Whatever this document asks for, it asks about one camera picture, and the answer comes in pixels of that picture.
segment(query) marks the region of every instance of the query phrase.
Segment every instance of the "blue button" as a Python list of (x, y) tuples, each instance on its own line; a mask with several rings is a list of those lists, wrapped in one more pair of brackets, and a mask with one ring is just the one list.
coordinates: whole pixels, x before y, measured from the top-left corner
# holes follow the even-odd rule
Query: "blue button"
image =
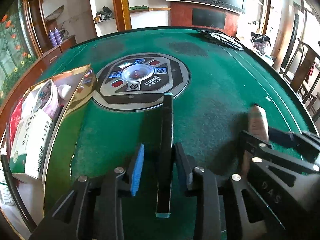
[(145, 59), (136, 59), (135, 64), (142, 64), (144, 63)]
[(112, 72), (109, 77), (110, 77), (110, 78), (120, 77), (120, 76), (121, 76), (121, 72), (122, 72), (122, 71)]
[(155, 74), (166, 74), (167, 68), (166, 67), (155, 67)]

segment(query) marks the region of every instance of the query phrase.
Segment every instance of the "blue gripper pad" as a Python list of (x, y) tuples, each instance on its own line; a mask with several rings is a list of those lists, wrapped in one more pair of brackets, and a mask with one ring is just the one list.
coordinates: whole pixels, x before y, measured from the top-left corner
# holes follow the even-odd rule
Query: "blue gripper pad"
[(131, 176), (131, 195), (135, 196), (140, 184), (141, 172), (143, 167), (144, 160), (144, 145), (141, 144), (138, 149), (138, 155), (136, 159), (136, 163), (133, 168), (132, 176)]

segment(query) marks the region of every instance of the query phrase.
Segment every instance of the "tv stand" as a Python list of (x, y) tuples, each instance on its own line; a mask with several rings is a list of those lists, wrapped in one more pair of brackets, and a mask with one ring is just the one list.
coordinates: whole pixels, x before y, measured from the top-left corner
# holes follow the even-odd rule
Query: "tv stand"
[(190, 1), (171, 2), (171, 26), (200, 27), (236, 36), (239, 13)]

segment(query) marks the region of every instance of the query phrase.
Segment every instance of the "clothing pile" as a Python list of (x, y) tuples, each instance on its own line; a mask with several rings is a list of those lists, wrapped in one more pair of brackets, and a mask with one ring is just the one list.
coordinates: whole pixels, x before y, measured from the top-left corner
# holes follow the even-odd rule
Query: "clothing pile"
[(271, 43), (268, 36), (252, 32), (251, 37), (253, 41), (253, 48), (256, 48), (262, 56), (269, 54)]
[(100, 12), (97, 12), (97, 16), (101, 14), (101, 19), (100, 20), (106, 20), (106, 19), (109, 19), (112, 17), (113, 13), (112, 11), (107, 7), (107, 6), (104, 6), (102, 8), (102, 11)]

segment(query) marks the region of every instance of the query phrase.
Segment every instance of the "cardboard box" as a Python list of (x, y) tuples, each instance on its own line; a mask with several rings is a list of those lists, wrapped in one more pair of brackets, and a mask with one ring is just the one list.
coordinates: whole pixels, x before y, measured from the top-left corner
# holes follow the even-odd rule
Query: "cardboard box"
[(30, 183), (41, 179), (51, 126), (52, 119), (42, 109), (19, 122), (9, 162), (12, 175), (18, 180)]

